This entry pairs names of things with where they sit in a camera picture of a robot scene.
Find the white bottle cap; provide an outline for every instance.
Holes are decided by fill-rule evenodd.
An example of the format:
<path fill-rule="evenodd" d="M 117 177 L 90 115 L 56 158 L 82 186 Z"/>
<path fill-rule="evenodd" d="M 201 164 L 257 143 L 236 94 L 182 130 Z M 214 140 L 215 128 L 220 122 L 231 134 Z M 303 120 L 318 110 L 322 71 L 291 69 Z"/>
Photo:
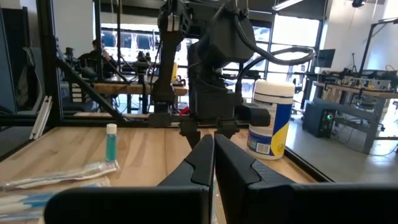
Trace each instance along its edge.
<path fill-rule="evenodd" d="M 106 125 L 106 134 L 116 134 L 117 131 L 118 131 L 118 126 L 116 124 Z"/>

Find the person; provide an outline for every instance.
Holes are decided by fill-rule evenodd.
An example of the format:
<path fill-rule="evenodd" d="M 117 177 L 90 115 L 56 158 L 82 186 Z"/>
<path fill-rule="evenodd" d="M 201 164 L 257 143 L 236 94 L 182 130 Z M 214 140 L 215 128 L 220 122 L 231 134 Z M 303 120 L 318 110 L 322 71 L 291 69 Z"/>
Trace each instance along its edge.
<path fill-rule="evenodd" d="M 83 54 L 79 57 L 79 61 L 82 67 L 91 67 L 92 69 L 96 70 L 96 57 L 97 57 L 97 40 L 93 40 L 92 43 L 94 50 L 90 53 Z M 101 44 L 102 46 L 102 56 L 103 56 L 103 78 L 111 78 L 113 73 L 115 72 L 114 69 L 118 66 L 118 63 L 109 53 L 104 49 L 104 43 Z"/>

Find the container lid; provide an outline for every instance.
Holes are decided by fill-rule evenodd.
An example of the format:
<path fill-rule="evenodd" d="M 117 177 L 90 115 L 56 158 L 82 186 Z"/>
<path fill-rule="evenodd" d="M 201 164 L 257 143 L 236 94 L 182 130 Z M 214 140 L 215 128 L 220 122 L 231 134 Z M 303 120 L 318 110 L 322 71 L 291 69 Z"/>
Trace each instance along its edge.
<path fill-rule="evenodd" d="M 290 82 L 272 83 L 266 80 L 257 80 L 254 92 L 275 96 L 294 96 L 294 84 Z"/>
<path fill-rule="evenodd" d="M 116 124 L 106 125 L 106 134 L 116 134 L 117 131 L 118 131 L 118 126 Z"/>

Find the blue liquid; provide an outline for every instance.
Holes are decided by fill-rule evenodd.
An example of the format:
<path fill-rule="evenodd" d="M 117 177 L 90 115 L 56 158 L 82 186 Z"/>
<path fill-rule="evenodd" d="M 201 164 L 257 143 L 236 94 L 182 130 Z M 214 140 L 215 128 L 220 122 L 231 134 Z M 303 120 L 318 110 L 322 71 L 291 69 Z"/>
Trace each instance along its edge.
<path fill-rule="evenodd" d="M 115 134 L 107 134 L 106 135 L 105 160 L 108 162 L 113 162 L 116 160 L 116 135 Z"/>

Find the concrete floor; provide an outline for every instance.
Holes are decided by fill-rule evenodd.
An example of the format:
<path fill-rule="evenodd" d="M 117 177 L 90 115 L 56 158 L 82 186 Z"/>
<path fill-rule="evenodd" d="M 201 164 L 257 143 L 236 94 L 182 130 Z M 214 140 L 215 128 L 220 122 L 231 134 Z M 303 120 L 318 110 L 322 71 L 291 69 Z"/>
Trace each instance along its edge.
<path fill-rule="evenodd" d="M 380 136 L 398 135 L 395 107 L 385 115 L 386 130 Z M 336 128 L 340 137 L 316 138 L 302 130 L 301 120 L 291 121 L 286 146 L 335 182 L 398 183 L 398 154 L 392 152 L 398 141 L 375 141 L 371 156 L 362 149 L 366 135 L 356 129 Z"/>

